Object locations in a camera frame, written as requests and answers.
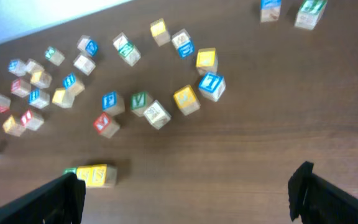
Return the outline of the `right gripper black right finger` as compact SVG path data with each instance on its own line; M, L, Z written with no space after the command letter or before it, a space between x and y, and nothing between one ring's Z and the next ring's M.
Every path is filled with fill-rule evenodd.
M313 173L304 162L288 181L290 219L308 224L358 224L358 199Z

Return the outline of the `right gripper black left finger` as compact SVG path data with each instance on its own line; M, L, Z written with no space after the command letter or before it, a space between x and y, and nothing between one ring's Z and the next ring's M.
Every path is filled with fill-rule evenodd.
M80 224L85 195L85 181L69 172L0 207L0 224Z

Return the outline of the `green R block placed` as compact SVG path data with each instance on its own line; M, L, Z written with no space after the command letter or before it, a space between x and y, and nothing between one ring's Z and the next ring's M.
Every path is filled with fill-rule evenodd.
M63 175L65 175L65 174L67 174L67 173L74 173L74 174L76 174L76 170L77 170L76 167L66 168L66 169L63 171Z

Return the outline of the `yellow S block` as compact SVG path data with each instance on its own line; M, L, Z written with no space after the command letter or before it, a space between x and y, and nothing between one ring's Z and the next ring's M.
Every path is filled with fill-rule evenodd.
M159 47L171 41L171 35L163 18L150 24L150 32Z
M85 182L86 187L89 187L93 177L92 166L79 166L76 168L76 176L78 179Z

